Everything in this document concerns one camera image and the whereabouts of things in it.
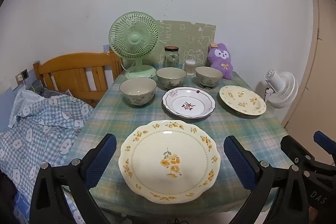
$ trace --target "white plate with purple rim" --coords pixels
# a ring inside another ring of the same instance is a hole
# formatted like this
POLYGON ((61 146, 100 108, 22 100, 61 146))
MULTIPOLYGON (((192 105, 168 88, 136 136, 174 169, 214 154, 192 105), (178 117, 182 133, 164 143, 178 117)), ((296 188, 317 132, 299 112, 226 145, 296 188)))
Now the white plate with purple rim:
POLYGON ((207 92, 190 87, 174 88, 162 97, 165 108, 179 117, 198 119, 215 109, 215 100, 207 92))

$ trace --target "blue checkered bedding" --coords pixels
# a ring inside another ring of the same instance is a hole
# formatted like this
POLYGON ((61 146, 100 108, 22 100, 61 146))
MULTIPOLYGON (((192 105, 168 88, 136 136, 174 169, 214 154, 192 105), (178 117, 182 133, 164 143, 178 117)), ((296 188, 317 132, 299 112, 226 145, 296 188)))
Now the blue checkered bedding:
MULTIPOLYGON (((41 99, 23 105, 14 115, 12 128, 0 133, 0 169, 18 190, 14 215, 21 224, 28 223, 31 197, 41 164, 64 164, 92 110, 85 102, 67 95, 41 99)), ((67 200, 76 221, 83 223, 76 206, 69 198, 67 200)))

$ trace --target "table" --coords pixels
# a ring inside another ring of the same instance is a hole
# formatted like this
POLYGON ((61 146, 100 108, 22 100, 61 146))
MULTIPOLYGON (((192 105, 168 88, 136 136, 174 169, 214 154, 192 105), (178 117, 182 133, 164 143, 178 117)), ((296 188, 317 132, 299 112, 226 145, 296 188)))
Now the table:
MULTIPOLYGON (((154 80, 157 82, 157 87, 152 101, 140 107, 130 105, 119 91, 120 84, 125 80, 124 75, 120 75, 110 86, 73 144, 65 163, 70 163, 74 158, 83 158, 105 134, 115 135, 117 150, 98 185, 90 190, 100 207, 127 215, 151 218, 204 216, 239 207, 250 191, 242 187, 224 154, 224 139, 229 135, 234 135, 258 160, 266 160, 273 167, 290 166, 291 161, 280 149, 280 141, 286 132, 269 110, 259 117, 248 116, 232 110, 220 99, 219 89, 225 85, 249 88, 235 72, 232 80, 222 79, 215 88, 205 90, 216 101, 216 108, 209 117, 194 120, 177 117, 164 109, 162 96, 167 90, 161 86, 156 77, 154 80), (119 170, 120 147, 127 136, 141 125, 164 119, 180 119, 197 125, 214 139, 221 156, 220 171, 215 184, 199 198, 188 203, 171 205, 152 203, 132 192, 119 170)), ((202 89, 192 76, 185 78, 184 86, 202 89)))

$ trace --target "floral plate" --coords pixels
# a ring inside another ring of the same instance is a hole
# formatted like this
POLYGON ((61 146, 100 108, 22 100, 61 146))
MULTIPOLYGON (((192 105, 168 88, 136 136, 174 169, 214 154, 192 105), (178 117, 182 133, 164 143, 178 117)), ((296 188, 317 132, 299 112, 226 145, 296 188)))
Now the floral plate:
POLYGON ((171 113, 190 119, 208 116, 215 109, 215 100, 203 90, 189 87, 174 88, 162 97, 171 113))
POLYGON ((215 183, 220 164, 214 140, 179 120, 138 127, 122 144, 119 157, 129 188, 160 204, 198 198, 215 183))
POLYGON ((219 96, 229 107, 248 115, 261 115, 266 111, 264 100, 251 90, 237 85, 227 85, 219 90, 219 96))

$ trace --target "yellow floral plate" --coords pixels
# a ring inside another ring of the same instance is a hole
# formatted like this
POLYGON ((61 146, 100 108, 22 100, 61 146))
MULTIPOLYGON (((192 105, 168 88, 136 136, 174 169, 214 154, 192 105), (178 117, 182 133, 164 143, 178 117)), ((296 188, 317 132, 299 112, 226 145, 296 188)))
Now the yellow floral plate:
POLYGON ((122 144, 119 157, 129 188, 160 204, 198 198, 215 183, 220 164, 214 140, 179 120, 138 127, 122 144))
POLYGON ((229 107, 247 115, 261 115, 266 111, 264 100, 251 90, 237 85, 227 85, 219 90, 219 96, 229 107))

